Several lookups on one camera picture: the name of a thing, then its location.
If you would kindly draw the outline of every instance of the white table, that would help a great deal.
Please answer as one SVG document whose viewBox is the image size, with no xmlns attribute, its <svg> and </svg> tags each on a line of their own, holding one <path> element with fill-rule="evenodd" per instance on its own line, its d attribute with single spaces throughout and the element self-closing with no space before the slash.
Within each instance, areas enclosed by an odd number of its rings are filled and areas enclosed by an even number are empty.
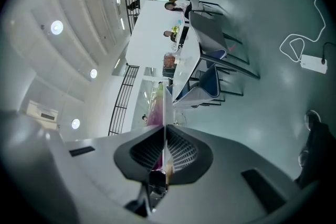
<svg viewBox="0 0 336 224">
<path fill-rule="evenodd" d="M 181 25 L 180 25 L 180 29 L 179 29 L 179 32 L 177 33 L 177 37 L 176 37 L 176 43 L 177 45 L 180 44 L 180 39 L 181 39 L 181 36 L 182 36 L 182 32 L 183 32 L 183 29 L 185 26 L 189 27 L 189 22 L 186 22 L 185 21 L 185 18 L 184 16 L 182 16 L 182 19 L 181 19 Z"/>
<path fill-rule="evenodd" d="M 196 34 L 191 27 L 189 27 L 183 48 L 180 50 L 180 62 L 176 66 L 173 78 L 173 101 L 176 100 L 183 87 L 188 82 L 201 55 Z"/>
</svg>

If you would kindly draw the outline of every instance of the yellow object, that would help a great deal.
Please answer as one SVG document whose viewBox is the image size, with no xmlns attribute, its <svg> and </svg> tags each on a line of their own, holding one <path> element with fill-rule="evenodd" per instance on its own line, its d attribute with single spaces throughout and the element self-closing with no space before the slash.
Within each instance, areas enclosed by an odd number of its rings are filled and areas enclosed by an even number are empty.
<svg viewBox="0 0 336 224">
<path fill-rule="evenodd" d="M 179 30 L 180 30 L 179 26 L 174 26 L 174 27 L 172 28 L 172 32 L 173 32 L 173 33 L 178 33 Z"/>
</svg>

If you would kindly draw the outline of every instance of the power adapter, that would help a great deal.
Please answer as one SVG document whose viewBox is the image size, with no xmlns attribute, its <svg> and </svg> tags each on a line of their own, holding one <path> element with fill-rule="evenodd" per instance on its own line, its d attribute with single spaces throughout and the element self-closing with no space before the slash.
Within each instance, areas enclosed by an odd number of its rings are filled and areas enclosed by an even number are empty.
<svg viewBox="0 0 336 224">
<path fill-rule="evenodd" d="M 301 66 L 306 69 L 310 69 L 316 72 L 320 72 L 322 74 L 327 73 L 327 60 L 325 60 L 324 64 L 322 63 L 322 58 L 314 57 L 310 55 L 302 55 L 301 57 Z"/>
</svg>

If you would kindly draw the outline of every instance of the gray floor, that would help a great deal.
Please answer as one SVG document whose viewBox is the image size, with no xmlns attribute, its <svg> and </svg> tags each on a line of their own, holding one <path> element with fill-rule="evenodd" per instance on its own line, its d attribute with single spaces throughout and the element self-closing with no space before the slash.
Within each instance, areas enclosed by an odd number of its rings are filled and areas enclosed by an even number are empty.
<svg viewBox="0 0 336 224">
<path fill-rule="evenodd" d="M 222 106 L 185 111 L 187 126 L 246 144 L 296 178 L 300 173 L 298 154 L 309 134 L 303 121 L 305 112 L 317 110 L 336 134 L 336 48 L 327 47 L 327 74 L 302 69 L 279 51 L 289 34 L 317 38 L 323 22 L 314 0 L 202 1 L 223 7 L 226 11 L 226 17 L 220 19 L 223 31 L 244 43 L 236 44 L 231 53 L 248 57 L 251 64 L 247 68 L 260 74 L 261 79 L 234 73 L 225 75 L 222 89 L 242 90 L 244 96 L 227 95 Z M 318 0 L 317 6 L 327 27 L 318 42 L 306 41 L 303 54 L 321 57 L 322 45 L 326 41 L 335 42 L 336 36 L 323 0 Z M 300 42 L 295 46 L 298 51 L 302 48 Z M 284 50 L 291 51 L 288 43 Z"/>
</svg>

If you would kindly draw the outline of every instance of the person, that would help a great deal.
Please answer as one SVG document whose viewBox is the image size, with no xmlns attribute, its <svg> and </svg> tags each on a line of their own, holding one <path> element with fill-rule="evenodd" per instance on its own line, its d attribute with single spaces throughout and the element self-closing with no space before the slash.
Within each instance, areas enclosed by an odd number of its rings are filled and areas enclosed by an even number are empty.
<svg viewBox="0 0 336 224">
<path fill-rule="evenodd" d="M 183 30 L 182 30 L 182 34 L 181 34 L 181 38 L 180 38 L 180 44 L 183 45 L 184 44 L 184 41 L 185 41 L 185 38 L 187 36 L 187 33 L 188 33 L 188 27 L 183 27 Z M 173 42 L 177 42 L 176 38 L 177 38 L 177 33 L 173 33 L 171 31 L 165 31 L 163 32 L 163 35 L 165 37 L 170 37 L 170 40 L 173 41 Z"/>
<path fill-rule="evenodd" d="M 131 11 L 140 8 L 140 0 L 133 1 L 130 5 L 127 5 L 127 8 Z"/>
<path fill-rule="evenodd" d="M 335 137 L 329 132 L 328 126 L 321 123 L 321 117 L 316 111 L 308 111 L 304 119 L 310 133 L 299 155 L 302 171 L 295 182 L 300 188 L 305 188 L 317 179 L 333 180 L 331 173 L 336 150 Z"/>
<path fill-rule="evenodd" d="M 164 4 L 164 8 L 172 12 L 181 12 L 187 19 L 189 19 L 189 12 L 192 10 L 190 1 L 167 2 Z"/>
<path fill-rule="evenodd" d="M 145 123 L 147 123 L 148 118 L 146 117 L 146 114 L 144 114 L 144 115 L 142 116 L 142 120 L 144 120 Z"/>
</svg>

